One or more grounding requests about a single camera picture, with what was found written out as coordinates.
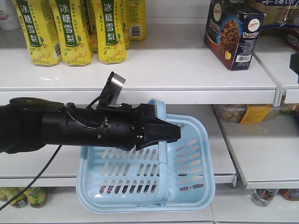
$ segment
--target store shelf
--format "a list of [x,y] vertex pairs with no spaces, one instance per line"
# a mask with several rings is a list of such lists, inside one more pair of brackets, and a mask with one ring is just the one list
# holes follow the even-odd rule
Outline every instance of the store shelf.
[[1,213],[1,223],[213,223],[211,206],[193,212],[138,212],[97,214],[80,203],[75,188],[56,188],[49,191],[47,204],[34,209],[27,205],[21,209],[6,207]]
[[[223,136],[209,105],[168,105],[167,113],[196,117],[206,127],[209,136],[216,183],[232,183],[235,168]],[[0,187],[27,186],[44,167],[56,146],[47,145],[30,153],[0,154]],[[76,186],[80,147],[63,146],[45,173],[34,186]]]
[[48,202],[41,209],[36,210],[29,205],[22,209],[6,207],[1,212],[1,223],[299,223],[299,202],[290,202],[276,195],[268,207],[260,208],[253,204],[249,193],[242,186],[231,189],[218,184],[212,204],[200,211],[97,214],[83,207],[75,188],[56,188],[49,190]]
[[286,104],[299,103],[298,75],[290,69],[290,59],[294,53],[296,51],[287,45],[283,36],[261,36],[257,41],[255,58],[280,90],[277,105],[282,95],[285,95]]
[[119,102],[272,104],[277,86],[256,59],[247,71],[228,71],[203,43],[204,30],[204,24],[150,24],[148,38],[132,42],[125,62],[104,65],[95,56],[76,68],[36,67],[21,30],[0,31],[0,105],[24,96],[88,104],[111,71],[127,80]]
[[299,188],[299,128],[292,115],[259,124],[220,121],[220,127],[246,188]]
[[[42,170],[57,146],[36,152],[0,154],[0,187],[24,187]],[[76,186],[80,147],[63,146],[34,186]]]
[[251,201],[250,193],[243,186],[230,189],[217,185],[211,204],[215,223],[299,223],[299,202],[287,201],[277,194],[267,207],[261,208]]

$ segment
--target black robotic arm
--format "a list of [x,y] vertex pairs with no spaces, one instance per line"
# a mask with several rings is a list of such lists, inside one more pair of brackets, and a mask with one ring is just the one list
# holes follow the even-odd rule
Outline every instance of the black robotic arm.
[[[155,116],[154,105],[110,106],[124,79],[111,73],[101,95],[87,108],[39,98],[14,98],[0,107],[0,152],[36,151],[46,144],[137,150],[180,139],[180,128]],[[91,106],[99,102],[96,109]]]

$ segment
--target brand logo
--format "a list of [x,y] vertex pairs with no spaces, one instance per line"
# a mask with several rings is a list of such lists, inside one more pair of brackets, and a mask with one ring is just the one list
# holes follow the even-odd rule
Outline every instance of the brand logo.
[[218,22],[221,18],[221,5],[219,3],[215,4],[213,13],[215,21]]
[[260,27],[260,21],[258,19],[252,19],[248,24],[248,30],[255,32]]
[[297,44],[297,38],[296,38],[296,37],[294,37],[294,36],[292,36],[292,35],[289,34],[289,35],[287,36],[287,40],[288,40],[288,42],[289,42],[290,44],[296,46],[296,44]]
[[246,32],[243,32],[243,33],[242,33],[243,36],[254,36],[254,37],[255,37],[255,36],[258,36],[258,34],[259,34],[259,32],[254,32],[254,33],[246,33]]
[[216,22],[214,22],[212,19],[210,19],[210,24],[212,25],[212,27],[214,27],[219,32],[220,26]]

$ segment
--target product package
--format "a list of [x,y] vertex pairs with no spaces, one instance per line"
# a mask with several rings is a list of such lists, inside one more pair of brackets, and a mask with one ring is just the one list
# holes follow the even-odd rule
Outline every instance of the product package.
[[229,70],[247,70],[264,19],[246,3],[211,0],[204,42]]
[[121,22],[126,49],[130,47],[127,0],[121,0]]
[[266,105],[226,104],[213,105],[217,118],[240,124],[260,123],[281,114],[291,114],[297,105],[281,104],[280,107]]
[[127,52],[121,22],[121,0],[92,0],[98,34],[99,60],[121,63]]
[[299,201],[299,189],[280,189],[280,194],[289,201]]
[[[7,199],[10,200],[17,194],[19,194],[21,191],[19,188],[6,188],[6,187],[0,187],[0,191],[6,195]],[[14,199],[10,205],[14,208],[23,208],[27,204],[27,198],[24,194],[21,194],[16,199]]]
[[34,65],[53,66],[61,61],[59,39],[48,0],[13,0]]
[[299,0],[247,0],[266,14],[262,28],[299,28]]
[[147,36],[146,1],[127,0],[130,40],[142,41]]
[[90,37],[84,16],[83,0],[49,0],[54,14],[62,60],[68,66],[92,62]]
[[91,48],[93,53],[98,52],[98,35],[95,24],[92,0],[83,0],[84,16],[87,24],[87,30],[90,37]]
[[24,192],[30,206],[36,209],[43,207],[48,200],[48,194],[45,188],[31,187]]
[[0,201],[7,202],[8,198],[7,196],[0,190]]
[[259,207],[266,207],[270,204],[279,189],[255,189],[251,200]]
[[299,52],[299,30],[287,29],[285,32],[285,41],[294,48],[295,51]]
[[11,0],[0,1],[0,29],[15,30],[20,29],[21,24],[18,14]]

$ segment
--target light blue basket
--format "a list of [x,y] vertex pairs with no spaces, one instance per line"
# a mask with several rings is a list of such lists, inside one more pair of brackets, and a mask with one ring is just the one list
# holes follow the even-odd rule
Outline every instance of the light blue basket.
[[166,114],[164,102],[149,104],[158,118],[181,127],[181,139],[140,151],[82,147],[76,190],[89,210],[192,211],[211,203],[215,182],[205,128],[193,117]]

